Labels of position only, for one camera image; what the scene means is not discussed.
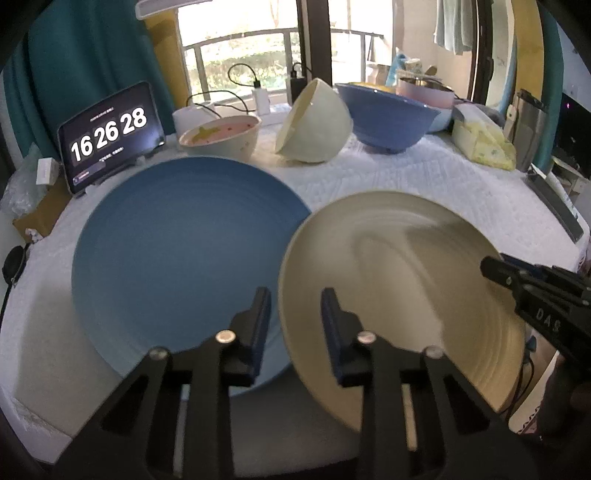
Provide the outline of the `cream plate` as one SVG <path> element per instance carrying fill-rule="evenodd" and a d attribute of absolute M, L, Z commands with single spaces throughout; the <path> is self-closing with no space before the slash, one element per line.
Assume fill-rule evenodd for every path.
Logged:
<path fill-rule="evenodd" d="M 496 248 L 471 223 L 422 197 L 370 191 L 339 199 L 297 229 L 280 268 L 283 339 L 298 377 L 335 419 L 359 430 L 362 392 L 332 375 L 321 295 L 392 345 L 442 348 L 495 410 L 509 399 L 525 348 L 509 291 L 481 273 Z"/>

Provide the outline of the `blue plate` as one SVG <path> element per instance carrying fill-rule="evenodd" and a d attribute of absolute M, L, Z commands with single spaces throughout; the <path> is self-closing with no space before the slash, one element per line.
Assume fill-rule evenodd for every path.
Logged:
<path fill-rule="evenodd" d="M 148 167 L 111 190 L 73 257 L 73 303 L 91 344 L 120 376 L 147 351 L 197 347 L 276 292 L 294 232 L 308 217 L 270 173 L 221 157 Z"/>

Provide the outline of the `large blue bowl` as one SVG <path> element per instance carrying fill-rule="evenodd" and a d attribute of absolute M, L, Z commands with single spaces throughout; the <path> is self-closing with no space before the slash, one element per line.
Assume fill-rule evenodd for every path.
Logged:
<path fill-rule="evenodd" d="M 367 146 L 400 153 L 430 130 L 438 111 L 392 92 L 339 83 L 335 87 L 353 119 L 353 134 Z"/>

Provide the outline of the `cream white bowl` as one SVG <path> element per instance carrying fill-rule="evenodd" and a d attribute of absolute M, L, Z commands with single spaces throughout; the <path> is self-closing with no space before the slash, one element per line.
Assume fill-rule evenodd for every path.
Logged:
<path fill-rule="evenodd" d="M 304 163 L 324 163 L 341 152 L 353 133 L 346 104 L 329 84 L 305 86 L 276 135 L 276 154 Z"/>

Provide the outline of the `pink strawberry bowl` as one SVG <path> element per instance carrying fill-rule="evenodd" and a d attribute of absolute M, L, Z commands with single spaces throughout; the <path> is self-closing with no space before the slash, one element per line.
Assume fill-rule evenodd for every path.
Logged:
<path fill-rule="evenodd" d="M 189 155 L 249 162 L 261 125 L 262 120 L 253 115 L 223 117 L 186 131 L 178 144 Z"/>

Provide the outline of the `white textured table cloth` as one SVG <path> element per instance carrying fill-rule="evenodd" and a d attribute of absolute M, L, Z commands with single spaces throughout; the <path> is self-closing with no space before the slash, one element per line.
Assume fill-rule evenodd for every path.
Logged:
<path fill-rule="evenodd" d="M 259 133 L 252 160 L 290 186 L 311 210 L 375 189 L 413 193 L 455 211 L 503 253 L 577 270 L 586 239 L 573 241 L 516 171 L 467 160 L 444 134 L 425 136 L 398 155 L 356 139 L 322 164 L 274 152 L 276 127 Z M 71 265 L 88 215 L 125 173 L 73 200 L 52 233 L 33 245 L 11 291 L 1 329 L 1 406 L 29 452 L 53 462 L 118 384 L 89 343 L 73 308 Z M 293 370 L 233 401 L 235 470 L 242 476 L 287 473 L 348 460 L 356 433 L 311 398 Z"/>

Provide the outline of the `yellow tissue pack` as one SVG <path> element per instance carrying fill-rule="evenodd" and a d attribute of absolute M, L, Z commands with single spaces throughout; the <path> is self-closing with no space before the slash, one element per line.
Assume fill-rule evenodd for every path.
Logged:
<path fill-rule="evenodd" d="M 473 163 L 512 171 L 516 169 L 516 149 L 502 129 L 478 106 L 456 105 L 453 110 L 452 140 Z"/>

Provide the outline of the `grey metal container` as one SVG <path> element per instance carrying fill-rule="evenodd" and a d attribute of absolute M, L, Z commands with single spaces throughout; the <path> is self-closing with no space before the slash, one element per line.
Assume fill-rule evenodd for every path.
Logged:
<path fill-rule="evenodd" d="M 519 90 L 508 106 L 504 134 L 514 145 L 516 169 L 527 172 L 544 133 L 547 107 L 525 89 Z"/>

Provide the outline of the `pink and blue pot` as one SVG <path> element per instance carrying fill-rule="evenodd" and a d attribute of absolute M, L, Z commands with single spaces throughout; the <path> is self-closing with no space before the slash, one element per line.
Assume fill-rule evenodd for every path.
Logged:
<path fill-rule="evenodd" d="M 433 79 L 402 77 L 397 81 L 396 93 L 438 111 L 429 129 L 430 133 L 443 132 L 449 128 L 456 95 L 447 86 Z"/>

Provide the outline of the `black round object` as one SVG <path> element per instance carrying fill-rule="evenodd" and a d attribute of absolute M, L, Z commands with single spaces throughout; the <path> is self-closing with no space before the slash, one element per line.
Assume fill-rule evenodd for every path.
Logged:
<path fill-rule="evenodd" d="M 0 323 L 3 323 L 10 294 L 25 269 L 29 248 L 29 243 L 25 244 L 24 246 L 15 246 L 8 252 L 5 258 L 4 264 L 2 266 L 2 276 L 5 283 L 7 284 L 7 288 L 2 303 Z"/>

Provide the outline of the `hanging light blue towel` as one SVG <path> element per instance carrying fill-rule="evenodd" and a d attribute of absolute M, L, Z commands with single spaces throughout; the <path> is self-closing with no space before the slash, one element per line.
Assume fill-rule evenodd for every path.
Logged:
<path fill-rule="evenodd" d="M 438 0 L 434 42 L 455 55 L 471 52 L 474 47 L 473 2 Z"/>

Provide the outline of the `small white box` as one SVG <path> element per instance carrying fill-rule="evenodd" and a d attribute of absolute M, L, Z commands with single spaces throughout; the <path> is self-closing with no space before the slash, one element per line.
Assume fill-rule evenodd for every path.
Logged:
<path fill-rule="evenodd" d="M 60 165 L 52 157 L 40 158 L 37 162 L 36 185 L 53 186 L 60 175 Z"/>

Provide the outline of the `tablet showing clock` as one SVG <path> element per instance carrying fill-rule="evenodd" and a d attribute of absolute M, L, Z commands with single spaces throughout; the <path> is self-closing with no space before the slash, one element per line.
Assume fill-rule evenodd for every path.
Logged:
<path fill-rule="evenodd" d="M 59 126 L 57 140 L 73 196 L 151 153 L 165 135 L 149 83 L 131 85 L 73 116 Z"/>

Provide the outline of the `white phone charger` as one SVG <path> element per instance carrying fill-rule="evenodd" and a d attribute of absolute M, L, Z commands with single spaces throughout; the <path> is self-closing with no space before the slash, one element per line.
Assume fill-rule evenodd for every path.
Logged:
<path fill-rule="evenodd" d="M 259 116 L 270 114 L 270 95 L 259 80 L 253 81 L 252 97 Z"/>

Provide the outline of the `teal curtain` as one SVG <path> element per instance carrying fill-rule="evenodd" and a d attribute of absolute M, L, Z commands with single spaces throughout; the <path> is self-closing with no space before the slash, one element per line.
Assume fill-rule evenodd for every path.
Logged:
<path fill-rule="evenodd" d="M 172 96 L 132 1 L 54 1 L 32 23 L 3 72 L 10 146 L 59 155 L 60 125 L 140 81 L 149 83 L 165 134 Z"/>

